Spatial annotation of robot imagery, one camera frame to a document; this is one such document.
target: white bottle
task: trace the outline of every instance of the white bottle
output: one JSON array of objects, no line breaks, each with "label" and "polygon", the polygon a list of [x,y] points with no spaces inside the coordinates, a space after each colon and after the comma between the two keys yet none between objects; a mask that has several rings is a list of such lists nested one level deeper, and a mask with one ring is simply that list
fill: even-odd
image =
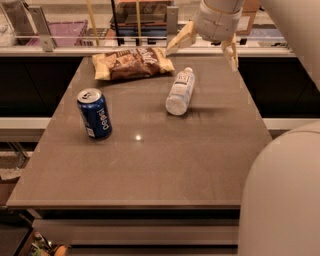
[{"label": "white bottle", "polygon": [[177,74],[166,100],[166,109],[170,114],[180,116],[187,112],[194,81],[192,68],[185,68]]}]

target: yellow pole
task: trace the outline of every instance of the yellow pole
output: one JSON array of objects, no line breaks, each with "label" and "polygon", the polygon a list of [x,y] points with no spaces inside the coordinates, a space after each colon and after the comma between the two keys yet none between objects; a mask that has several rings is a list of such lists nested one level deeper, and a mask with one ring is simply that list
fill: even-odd
[{"label": "yellow pole", "polygon": [[94,33],[94,36],[96,37],[97,46],[99,46],[100,45],[99,37],[98,37],[98,33],[97,33],[96,23],[95,23],[94,17],[93,17],[91,2],[90,2],[90,0],[86,0],[86,1],[87,1],[87,7],[88,7],[89,15],[90,15],[90,20],[91,20],[91,24],[92,24],[93,33]]},{"label": "yellow pole", "polygon": [[140,5],[139,5],[139,0],[136,0],[136,12],[137,12],[137,24],[138,24],[139,46],[141,46],[141,19],[140,19]]}]

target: brown bag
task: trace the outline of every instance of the brown bag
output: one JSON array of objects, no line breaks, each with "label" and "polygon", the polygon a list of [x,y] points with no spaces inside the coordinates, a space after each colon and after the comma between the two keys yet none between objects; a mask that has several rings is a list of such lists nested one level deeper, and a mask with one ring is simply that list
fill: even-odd
[{"label": "brown bag", "polygon": [[92,56],[97,80],[145,78],[174,71],[164,48],[136,48]]}]

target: brown tabletop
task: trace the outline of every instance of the brown tabletop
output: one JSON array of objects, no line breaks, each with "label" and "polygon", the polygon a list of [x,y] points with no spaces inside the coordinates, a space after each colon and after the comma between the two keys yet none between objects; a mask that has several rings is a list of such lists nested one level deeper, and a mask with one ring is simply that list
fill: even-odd
[{"label": "brown tabletop", "polygon": [[[240,74],[223,57],[171,59],[177,71],[190,66],[196,76],[181,117],[165,109],[174,75],[95,81],[91,58],[84,58],[8,206],[239,207],[250,166],[271,137]],[[113,132],[102,141],[86,135],[76,104],[89,87],[107,99]]]}]

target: pepsi can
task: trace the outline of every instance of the pepsi can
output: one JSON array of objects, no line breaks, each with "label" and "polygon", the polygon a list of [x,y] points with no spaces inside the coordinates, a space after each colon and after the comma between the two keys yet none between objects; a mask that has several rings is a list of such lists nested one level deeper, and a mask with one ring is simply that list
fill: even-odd
[{"label": "pepsi can", "polygon": [[77,98],[78,108],[89,137],[106,138],[112,127],[106,99],[100,90],[89,88],[81,91]]}]

